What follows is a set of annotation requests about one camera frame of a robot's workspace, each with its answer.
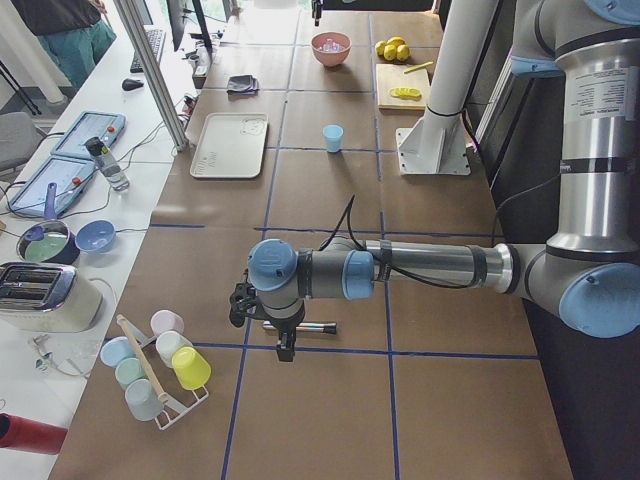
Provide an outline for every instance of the red object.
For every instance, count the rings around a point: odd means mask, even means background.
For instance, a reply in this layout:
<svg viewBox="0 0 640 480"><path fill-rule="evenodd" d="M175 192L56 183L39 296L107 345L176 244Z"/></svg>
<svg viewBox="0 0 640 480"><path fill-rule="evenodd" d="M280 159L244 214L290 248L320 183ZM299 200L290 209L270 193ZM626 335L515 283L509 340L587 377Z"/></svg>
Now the red object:
<svg viewBox="0 0 640 480"><path fill-rule="evenodd" d="M0 414L0 447L56 455L67 429L7 413Z"/></svg>

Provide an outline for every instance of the teal pants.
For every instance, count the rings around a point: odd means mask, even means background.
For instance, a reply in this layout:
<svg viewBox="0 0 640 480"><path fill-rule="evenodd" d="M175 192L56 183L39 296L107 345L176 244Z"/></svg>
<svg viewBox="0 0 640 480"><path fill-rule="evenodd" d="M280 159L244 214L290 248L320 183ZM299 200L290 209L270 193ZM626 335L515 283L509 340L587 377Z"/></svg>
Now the teal pants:
<svg viewBox="0 0 640 480"><path fill-rule="evenodd" d="M113 30L102 20L89 28L38 36L42 48L76 90L80 89L115 38Z"/></svg>

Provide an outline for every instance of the white table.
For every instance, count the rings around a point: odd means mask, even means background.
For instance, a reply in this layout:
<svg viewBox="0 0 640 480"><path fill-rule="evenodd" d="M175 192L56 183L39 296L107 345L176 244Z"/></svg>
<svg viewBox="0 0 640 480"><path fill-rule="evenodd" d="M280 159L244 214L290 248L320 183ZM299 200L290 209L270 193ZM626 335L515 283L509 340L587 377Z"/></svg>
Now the white table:
<svg viewBox="0 0 640 480"><path fill-rule="evenodd" d="M179 58L179 53L174 54L167 50L170 44L170 41L165 43L161 69L171 98L178 104L185 93L193 94L195 89L191 81L191 67ZM84 110L124 114L127 117L126 128L112 148L116 158L120 158L159 125L160 113L148 86L131 92L121 89L122 80L126 77L144 78L142 74L129 73L132 55L133 48L129 39L120 35L51 131L65 131ZM58 138L53 137L43 142L18 180L27 180L35 172L46 160ZM131 165L126 170L131 181L131 187L126 192L112 191L110 201L103 210L74 215L64 220L73 232L96 219L110 220L117 230L142 231L118 233L116 243L108 253L80 253L76 261L80 273L86 278L103 279L111 288L103 282L94 281L103 294L103 302L88 330L71 334L48 334L45 345L47 350L53 353L56 363L70 358L83 371L90 370L93 366L97 350L114 314L114 295L119 298L124 289L144 239L144 229L149 225L151 212L171 169L174 154L173 142L163 127L151 143L135 151ZM89 211L103 206L108 190L109 185L104 177L95 175L69 213ZM17 189L12 189L9 198L16 191ZM1 205L5 211L5 201L2 201ZM37 223L11 215L3 215L1 218L7 224L7 230L18 235ZM16 237L6 233L0 235L0 263L20 260L16 254L16 241ZM36 370L35 362L38 355L27 341L37 335L38 332L22 331L0 321L0 412L68 427L86 380L82 377L65 376L52 370L49 374ZM67 362L61 366L66 371L74 373ZM56 458L0 449L0 478L45 479L49 476Z"/></svg>

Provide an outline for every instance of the cutting board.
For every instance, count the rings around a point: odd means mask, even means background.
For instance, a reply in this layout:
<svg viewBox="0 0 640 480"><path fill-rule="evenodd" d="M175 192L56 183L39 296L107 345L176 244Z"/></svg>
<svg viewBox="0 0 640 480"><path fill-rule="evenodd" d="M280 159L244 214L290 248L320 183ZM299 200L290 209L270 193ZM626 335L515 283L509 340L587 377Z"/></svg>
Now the cutting board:
<svg viewBox="0 0 640 480"><path fill-rule="evenodd" d="M427 69L416 70L408 74L403 72L411 65L376 64L376 97L378 108L393 108L400 110L424 110L427 106L431 84ZM420 100L403 100L389 95L389 90L395 87L414 87L422 92Z"/></svg>

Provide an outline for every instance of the computer mouse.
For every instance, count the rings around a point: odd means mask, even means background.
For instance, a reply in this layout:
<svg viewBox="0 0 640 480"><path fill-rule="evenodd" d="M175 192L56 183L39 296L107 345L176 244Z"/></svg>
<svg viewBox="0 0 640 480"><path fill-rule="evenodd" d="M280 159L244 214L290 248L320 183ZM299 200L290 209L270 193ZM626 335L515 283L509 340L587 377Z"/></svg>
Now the computer mouse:
<svg viewBox="0 0 640 480"><path fill-rule="evenodd" d="M125 78L122 81L122 89L125 92L129 92L131 90L135 90L136 88L140 88L143 85L144 85L144 83L142 83L140 80L135 80L133 78Z"/></svg>

